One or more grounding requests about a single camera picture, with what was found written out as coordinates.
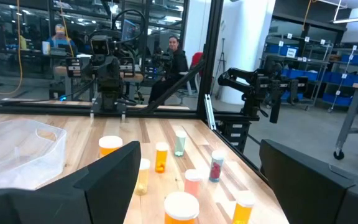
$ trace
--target dark hair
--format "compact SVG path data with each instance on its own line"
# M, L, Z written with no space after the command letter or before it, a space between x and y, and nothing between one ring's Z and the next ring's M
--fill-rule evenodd
M169 39L171 39L171 38L175 38L177 40L177 42L179 43L179 38L177 36L172 35L172 36L169 37Z

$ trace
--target metal shelving unit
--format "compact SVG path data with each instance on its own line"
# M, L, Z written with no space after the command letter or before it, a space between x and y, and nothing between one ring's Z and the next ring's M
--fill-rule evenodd
M353 56L358 54L358 49L357 49L356 45L354 45L352 49L341 49L341 48L337 49L337 48L335 48L333 50L336 51L338 55L341 55L343 52L345 52L345 53L349 53L350 56L349 56L349 60L347 62L329 61L330 63L335 63L337 65L346 65L346 68L345 68L345 72L342 74L342 79L341 79L341 82L339 84L326 82L327 85L338 85L338 89L335 92L335 99L334 99L333 102L328 102L328 101L321 100L321 102L323 102L323 103L332 103L331 107L328 109L328 113L331 113L334 110L335 106L349 107L349 106L346 106L346 105L338 105L338 104L336 104L336 100L337 100L338 96L341 94L341 88L353 88L352 86L343 85L343 82L347 77L349 66L358 67L358 64L351 63L351 60L353 59Z
M266 47L268 46L268 44L276 44L276 43L269 42L269 39L271 39L271 38L279 39L278 53L266 52ZM296 54L289 52L289 50L287 50L287 55L280 55L281 48L284 47L286 40L287 41L288 40L299 41L299 44L300 43L305 44L305 49L307 49L307 50L305 50L304 52L301 52L301 57L296 57ZM261 68L264 67L264 63L267 58L273 58L274 60L281 61L281 62L292 61L292 62L299 63L299 67L303 67L305 71L307 71L307 69L310 66L319 67L317 77L323 76L325 74L325 71L329 64L330 55L333 51L333 44L330 42L326 43L325 40L313 40L313 39L310 39L309 37L295 37L295 36L292 36L291 34L268 35L266 37L265 43L266 43L265 50L262 55L262 58L260 58L261 59L261 63L260 63ZM317 51L323 55L322 59L313 58L313 53L317 52ZM313 80L310 82L317 83L317 85L315 85L313 88L313 93L311 95L311 98L300 100L297 103L298 105L306 105L305 106L306 111L309 110L309 106L314 106L316 104L317 93L321 86L321 80L320 81Z

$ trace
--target ceiling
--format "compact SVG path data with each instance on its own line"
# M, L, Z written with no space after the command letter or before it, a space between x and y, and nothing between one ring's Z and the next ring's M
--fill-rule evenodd
M326 0L338 4L339 0ZM358 0L342 0L342 5L347 5L351 9L358 8Z

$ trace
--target black metal frame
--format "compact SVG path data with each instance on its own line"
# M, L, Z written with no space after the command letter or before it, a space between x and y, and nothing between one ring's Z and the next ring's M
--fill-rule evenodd
M148 4L145 6L146 14L148 13L151 0L146 0ZM185 11L188 10L188 3L185 4ZM204 45L204 56L202 62L196 68L202 67L204 73L201 77L200 92L198 95L197 110L161 110L156 109L159 104L163 102L163 96L157 101L158 104L149 106L145 109L128 109L126 116L128 117L140 117L140 118L180 118L180 119L200 119L206 122L206 110L204 105L205 94L210 93L211 81L213 79L213 68L216 55L216 46L219 37L219 25L221 22L221 15L223 10L223 0L212 0L211 10L209 13L208 31L206 37L206 43ZM187 14L184 15L184 22L187 20ZM53 21L53 12L50 13L50 22ZM182 33L184 34L185 25L182 24ZM182 78L180 82L185 83L187 79L191 78L187 76ZM176 91L174 88L168 90L168 92ZM42 104L42 103L6 103L0 105L0 113L14 113L14 114L58 114L58 115L71 115L71 116L89 116L91 106L80 105L55 105L55 104ZM119 113L106 113L98 114L98 116L120 116ZM218 121L258 121L259 117L245 117L240 113L232 112L214 112L215 120ZM246 158L241 152L239 152L227 139L225 139L219 132L215 131L215 134L222 139L222 141L236 153L264 182L267 183L267 179L259 172L256 167L248 158Z

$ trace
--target white bottle cap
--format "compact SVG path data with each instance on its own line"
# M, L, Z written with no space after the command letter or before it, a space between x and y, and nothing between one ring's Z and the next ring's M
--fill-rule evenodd
M196 218L200 205L196 197L186 192L170 193L164 201L167 215L178 221L188 221Z
M122 146L122 139L118 136L105 136L99 139L99 146L105 149L114 149Z
M245 208L250 208L255 205L255 196L249 190L239 192L237 194L236 200L240 206L245 207Z
M179 138L185 138L187 136L186 131L175 131L175 134Z
M169 145L166 143L166 142L158 142L156 145L155 145L155 148L158 150L158 151L167 151L169 149Z
M216 160L222 160L226 156L226 152L223 150L215 150L212 152L212 158Z
M194 169L186 170L185 177L187 180L194 181L194 182L200 181L202 179L200 173Z
M140 160L139 170L146 170L146 169L150 169L150 161L148 159L142 158Z

